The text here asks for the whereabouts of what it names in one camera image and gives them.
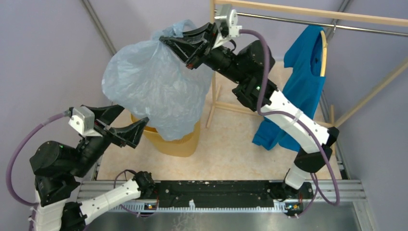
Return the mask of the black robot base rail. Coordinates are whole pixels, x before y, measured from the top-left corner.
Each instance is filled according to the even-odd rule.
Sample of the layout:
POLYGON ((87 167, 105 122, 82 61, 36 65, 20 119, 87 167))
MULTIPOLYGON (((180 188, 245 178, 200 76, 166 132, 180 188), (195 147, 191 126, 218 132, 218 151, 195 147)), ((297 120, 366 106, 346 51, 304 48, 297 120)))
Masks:
POLYGON ((141 200, 159 203, 159 208, 266 208, 278 202, 311 199, 313 189, 305 182, 295 190, 281 180, 162 180, 141 200))

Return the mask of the light blue plastic trash bag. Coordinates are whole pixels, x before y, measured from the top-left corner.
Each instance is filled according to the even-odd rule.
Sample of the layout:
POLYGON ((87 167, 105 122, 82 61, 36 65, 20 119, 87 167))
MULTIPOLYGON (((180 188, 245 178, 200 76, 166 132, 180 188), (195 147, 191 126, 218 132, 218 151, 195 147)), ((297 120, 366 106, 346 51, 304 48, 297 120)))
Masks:
POLYGON ((190 70, 159 38, 181 37, 195 29, 183 20, 155 32, 150 40, 120 49, 109 61, 102 91, 136 118, 149 119, 166 141, 178 140, 200 120, 213 71, 202 65, 190 70))

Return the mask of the yellow plastic trash bin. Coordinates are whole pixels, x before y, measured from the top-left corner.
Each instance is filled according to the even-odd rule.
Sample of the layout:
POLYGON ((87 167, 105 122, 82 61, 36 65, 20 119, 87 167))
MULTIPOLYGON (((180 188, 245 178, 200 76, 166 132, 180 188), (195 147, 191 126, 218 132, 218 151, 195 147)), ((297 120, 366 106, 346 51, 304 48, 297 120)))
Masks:
POLYGON ((152 145, 161 153, 177 156, 189 157, 193 155, 198 147, 201 131, 201 121, 199 120, 193 129, 193 132, 185 135, 182 139, 165 141, 155 128, 146 126, 143 135, 152 143, 152 145))

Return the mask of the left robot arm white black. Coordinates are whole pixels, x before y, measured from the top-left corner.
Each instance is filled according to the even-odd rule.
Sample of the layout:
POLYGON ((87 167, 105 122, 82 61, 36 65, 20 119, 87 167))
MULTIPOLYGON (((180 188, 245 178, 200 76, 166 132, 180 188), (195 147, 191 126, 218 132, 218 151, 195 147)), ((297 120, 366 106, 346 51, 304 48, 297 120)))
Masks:
POLYGON ((149 172, 135 172, 122 185, 83 202, 69 202, 72 191, 96 164, 106 149, 137 147, 147 126, 147 117, 122 128, 111 123, 123 107, 81 106, 63 113, 69 125, 81 136, 76 147, 57 141, 46 141, 30 158, 35 175, 37 205, 30 219, 35 231, 81 231, 110 209, 129 200, 148 199, 154 193, 154 180, 149 172))

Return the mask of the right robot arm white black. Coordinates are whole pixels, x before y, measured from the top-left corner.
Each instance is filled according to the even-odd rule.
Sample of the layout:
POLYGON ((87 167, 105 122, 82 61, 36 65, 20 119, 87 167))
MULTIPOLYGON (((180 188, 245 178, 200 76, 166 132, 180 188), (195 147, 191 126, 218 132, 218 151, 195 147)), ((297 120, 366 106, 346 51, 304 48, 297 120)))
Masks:
POLYGON ((295 198, 307 177, 328 165, 339 130, 326 128, 307 116, 269 80, 274 65, 266 40, 241 26, 208 23, 198 29, 159 40, 190 70, 206 65, 236 84, 233 94, 251 111, 266 117, 300 145, 282 184, 282 192, 295 198))

